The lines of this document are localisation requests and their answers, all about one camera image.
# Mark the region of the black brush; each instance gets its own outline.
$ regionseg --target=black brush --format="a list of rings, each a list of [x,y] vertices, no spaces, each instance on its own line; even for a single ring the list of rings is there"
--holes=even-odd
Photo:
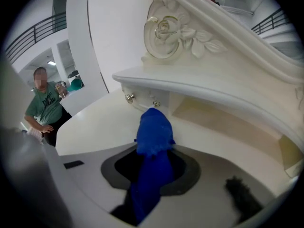
[[[241,213],[239,223],[249,219],[262,210],[263,206],[250,193],[250,188],[242,183],[241,178],[233,176],[226,180],[225,188],[231,194],[234,205]]]

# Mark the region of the white pillar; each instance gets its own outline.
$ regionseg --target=white pillar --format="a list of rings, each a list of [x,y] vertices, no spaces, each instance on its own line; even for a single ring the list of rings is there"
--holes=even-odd
[[[67,73],[66,73],[66,70],[65,70],[65,67],[62,63],[62,59],[61,59],[61,55],[59,53],[59,49],[58,49],[58,45],[52,45],[52,54],[53,54],[53,57],[54,57],[54,61],[56,63],[56,67],[57,67],[57,70],[58,70],[58,73],[61,77],[61,80],[64,81],[67,85],[67,87],[70,87],[70,83],[67,79]]]
[[[66,1],[66,25],[71,53],[85,87],[108,94],[90,36],[87,0]]]

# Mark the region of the green t-shirt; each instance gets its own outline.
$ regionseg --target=green t-shirt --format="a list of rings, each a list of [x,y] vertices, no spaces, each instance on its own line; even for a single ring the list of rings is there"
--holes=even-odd
[[[55,85],[54,81],[48,82],[45,93],[35,88],[35,97],[25,112],[25,115],[35,117],[42,126],[53,124],[62,116],[62,105],[59,102],[59,93],[55,89]]]

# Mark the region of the man's hand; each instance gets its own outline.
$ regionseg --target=man's hand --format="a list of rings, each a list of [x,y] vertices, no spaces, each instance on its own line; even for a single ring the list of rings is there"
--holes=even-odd
[[[55,88],[57,89],[57,88],[61,88],[62,87],[62,84],[59,84],[59,83],[57,83],[57,84],[55,84]]]
[[[45,125],[45,126],[42,127],[42,131],[41,132],[43,132],[43,133],[50,133],[53,130],[54,130],[54,128],[52,126]]]

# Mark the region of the balcony railing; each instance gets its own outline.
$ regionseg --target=balcony railing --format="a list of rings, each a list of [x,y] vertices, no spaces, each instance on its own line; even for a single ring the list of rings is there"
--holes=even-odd
[[[5,50],[11,63],[15,62],[25,51],[45,37],[67,27],[66,12],[48,17],[33,25],[18,36]]]
[[[252,30],[258,35],[260,35],[266,31],[286,24],[290,24],[290,20],[282,9],[278,9],[273,14],[264,19],[262,22],[254,26]]]

